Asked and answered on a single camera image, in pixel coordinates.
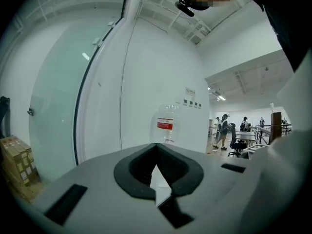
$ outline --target floor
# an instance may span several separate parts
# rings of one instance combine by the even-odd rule
[[[232,141],[232,134],[228,134],[226,136],[226,140],[224,142],[224,146],[227,148],[227,150],[223,151],[223,150],[220,149],[222,147],[222,141],[220,141],[219,144],[218,144],[219,149],[216,149],[216,148],[213,147],[213,143],[215,143],[215,134],[214,134],[207,141],[206,153],[207,154],[212,154],[212,155],[219,155],[219,156],[227,157],[229,152],[233,151],[230,148],[231,141]]]

